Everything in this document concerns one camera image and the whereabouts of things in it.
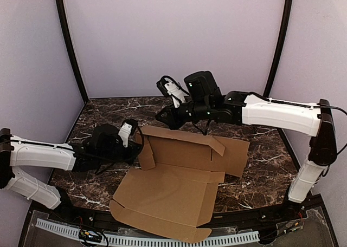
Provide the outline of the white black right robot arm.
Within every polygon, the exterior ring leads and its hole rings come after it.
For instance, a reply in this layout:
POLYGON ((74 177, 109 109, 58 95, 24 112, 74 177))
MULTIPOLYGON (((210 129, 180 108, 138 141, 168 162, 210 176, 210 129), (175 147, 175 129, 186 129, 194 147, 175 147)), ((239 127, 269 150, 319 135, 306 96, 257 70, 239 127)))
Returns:
POLYGON ((183 88, 168 75, 156 86, 172 104, 156 114, 156 120, 171 130, 202 120, 232 125, 273 127, 310 137, 309 152, 288 188, 287 200, 302 203, 324 171, 338 157, 333 107, 328 100, 300 103, 277 100, 256 92, 231 91, 222 94, 210 71, 198 71, 184 78, 183 88))

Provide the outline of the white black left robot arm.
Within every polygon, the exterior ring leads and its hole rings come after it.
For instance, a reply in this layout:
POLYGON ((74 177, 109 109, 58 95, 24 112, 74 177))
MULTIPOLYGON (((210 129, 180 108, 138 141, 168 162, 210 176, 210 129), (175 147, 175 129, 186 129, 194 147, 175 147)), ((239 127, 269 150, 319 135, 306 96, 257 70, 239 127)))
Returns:
POLYGON ((21 194, 51 210, 70 209, 65 190, 50 186, 21 169, 22 166, 49 167, 72 172, 94 170, 101 174, 116 163, 133 164, 144 142, 131 140, 144 135, 136 120, 125 120, 120 128, 96 126, 82 143, 52 144, 23 139, 1 129, 1 188, 21 194))

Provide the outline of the brown cardboard box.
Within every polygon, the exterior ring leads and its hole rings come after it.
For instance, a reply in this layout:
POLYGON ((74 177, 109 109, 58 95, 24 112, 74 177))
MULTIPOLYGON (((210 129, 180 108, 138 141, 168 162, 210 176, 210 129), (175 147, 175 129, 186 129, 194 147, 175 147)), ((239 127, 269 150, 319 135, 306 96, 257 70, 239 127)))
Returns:
POLYGON ((247 163, 246 141, 149 125, 142 132, 140 168, 129 169, 111 199, 130 209, 198 209, 211 199, 214 212, 219 184, 241 177, 247 163))

